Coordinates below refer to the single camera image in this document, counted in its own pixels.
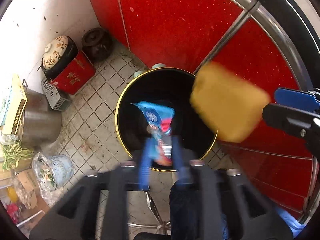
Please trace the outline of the green beans pile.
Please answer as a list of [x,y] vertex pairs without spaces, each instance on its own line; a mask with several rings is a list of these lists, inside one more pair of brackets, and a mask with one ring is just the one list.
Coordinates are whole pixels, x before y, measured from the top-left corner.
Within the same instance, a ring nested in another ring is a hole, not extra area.
[[3,145],[3,169],[11,170],[18,168],[19,162],[22,160],[29,160],[33,157],[33,150],[29,148],[22,148],[19,142],[11,145]]

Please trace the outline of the yellow cardboard box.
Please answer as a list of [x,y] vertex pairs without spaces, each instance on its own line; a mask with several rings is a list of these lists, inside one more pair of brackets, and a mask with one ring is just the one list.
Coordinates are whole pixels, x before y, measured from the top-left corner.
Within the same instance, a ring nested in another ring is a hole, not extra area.
[[16,134],[22,113],[28,99],[24,91],[23,83],[17,74],[11,81],[10,93],[6,98],[4,114],[1,120],[1,132],[3,134]]

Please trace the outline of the person leg blue trousers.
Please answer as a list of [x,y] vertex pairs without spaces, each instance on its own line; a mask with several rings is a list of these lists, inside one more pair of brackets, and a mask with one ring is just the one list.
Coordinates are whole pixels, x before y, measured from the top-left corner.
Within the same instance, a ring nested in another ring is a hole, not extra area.
[[201,236],[202,200],[198,190],[180,188],[175,182],[169,194],[171,238],[199,239]]

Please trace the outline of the red tin box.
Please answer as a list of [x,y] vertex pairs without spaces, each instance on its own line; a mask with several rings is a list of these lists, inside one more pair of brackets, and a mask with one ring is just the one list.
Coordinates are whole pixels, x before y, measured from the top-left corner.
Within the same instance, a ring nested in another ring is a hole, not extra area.
[[76,94],[96,73],[83,51],[79,51],[70,64],[49,83],[68,94]]

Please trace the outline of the floral lid clay pot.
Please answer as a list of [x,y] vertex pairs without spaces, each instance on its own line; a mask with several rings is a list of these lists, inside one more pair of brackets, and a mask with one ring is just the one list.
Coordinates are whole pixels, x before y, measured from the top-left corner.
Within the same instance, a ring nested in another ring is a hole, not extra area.
[[41,69],[48,79],[55,79],[76,57],[79,50],[75,42],[65,35],[53,39],[44,49]]

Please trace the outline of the blue snack wrapper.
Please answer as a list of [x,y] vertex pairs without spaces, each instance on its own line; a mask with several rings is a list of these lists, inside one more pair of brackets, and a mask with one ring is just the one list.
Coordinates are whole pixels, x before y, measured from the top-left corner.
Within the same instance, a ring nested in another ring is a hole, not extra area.
[[171,166],[171,122],[175,115],[174,109],[147,101],[137,102],[134,106],[142,112],[147,122],[146,131],[149,136],[143,148],[146,164],[154,162],[160,166]]

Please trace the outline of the dark brown clay jar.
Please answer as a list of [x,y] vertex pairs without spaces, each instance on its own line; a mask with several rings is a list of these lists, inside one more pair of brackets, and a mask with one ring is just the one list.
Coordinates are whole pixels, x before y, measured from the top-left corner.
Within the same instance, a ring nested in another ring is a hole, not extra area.
[[102,28],[93,28],[81,40],[82,51],[92,63],[107,59],[114,48],[110,34]]

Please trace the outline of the steel stock pot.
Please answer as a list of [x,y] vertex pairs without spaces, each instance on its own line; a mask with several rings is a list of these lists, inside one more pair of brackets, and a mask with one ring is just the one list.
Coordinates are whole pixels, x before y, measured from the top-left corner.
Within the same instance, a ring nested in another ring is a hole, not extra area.
[[61,112],[51,109],[46,96],[29,89],[25,80],[22,81],[22,86],[27,103],[18,129],[21,146],[32,148],[49,145],[60,134]]

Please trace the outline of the brown cardboard box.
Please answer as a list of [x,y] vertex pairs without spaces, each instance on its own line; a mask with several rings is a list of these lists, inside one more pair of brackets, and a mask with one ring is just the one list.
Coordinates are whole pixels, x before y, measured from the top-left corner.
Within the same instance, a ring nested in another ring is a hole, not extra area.
[[41,211],[44,215],[50,209],[40,195],[40,188],[32,168],[18,173],[13,179],[13,187],[22,203],[22,217],[28,218]]

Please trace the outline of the yellow sponge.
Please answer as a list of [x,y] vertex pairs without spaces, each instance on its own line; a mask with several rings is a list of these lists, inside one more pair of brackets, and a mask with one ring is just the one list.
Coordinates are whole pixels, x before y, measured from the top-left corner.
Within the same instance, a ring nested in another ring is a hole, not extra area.
[[190,104],[219,140],[240,143],[258,126],[270,95],[217,63],[197,72]]

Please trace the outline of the black trash bin yellow rim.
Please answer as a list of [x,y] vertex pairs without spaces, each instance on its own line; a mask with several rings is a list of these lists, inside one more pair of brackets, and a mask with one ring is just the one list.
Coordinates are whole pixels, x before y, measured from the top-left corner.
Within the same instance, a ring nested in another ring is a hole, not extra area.
[[135,103],[147,101],[171,107],[175,111],[171,127],[183,148],[196,159],[203,159],[212,149],[217,133],[211,131],[194,111],[190,95],[195,75],[177,68],[157,68],[134,78],[118,99],[115,127],[120,144],[135,158],[148,137],[147,121]]

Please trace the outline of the plastic bag with vegetables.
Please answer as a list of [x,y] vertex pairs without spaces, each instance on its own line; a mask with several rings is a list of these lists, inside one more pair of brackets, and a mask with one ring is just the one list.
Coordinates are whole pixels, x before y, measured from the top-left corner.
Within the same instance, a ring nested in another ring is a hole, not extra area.
[[54,206],[63,195],[63,187],[74,174],[71,159],[64,154],[47,157],[38,152],[33,157],[32,168],[42,199],[49,207]]

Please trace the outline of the white plastic crate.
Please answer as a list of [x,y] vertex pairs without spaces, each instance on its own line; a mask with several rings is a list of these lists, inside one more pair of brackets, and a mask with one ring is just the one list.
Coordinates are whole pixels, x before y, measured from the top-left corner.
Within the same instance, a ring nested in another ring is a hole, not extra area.
[[42,79],[41,86],[52,110],[63,112],[70,106],[69,95],[51,85],[46,77]]

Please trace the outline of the steel stool leg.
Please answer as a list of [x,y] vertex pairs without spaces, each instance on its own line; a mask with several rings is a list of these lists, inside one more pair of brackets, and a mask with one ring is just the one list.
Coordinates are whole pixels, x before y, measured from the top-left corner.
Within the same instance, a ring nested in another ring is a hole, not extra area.
[[157,234],[160,235],[168,235],[168,231],[171,230],[171,221],[164,221],[159,213],[156,203],[153,200],[153,197],[150,191],[145,191],[146,203],[147,206],[154,216],[156,220],[156,224],[137,224],[137,223],[128,223],[129,228],[135,229],[149,229],[149,230],[156,230]]

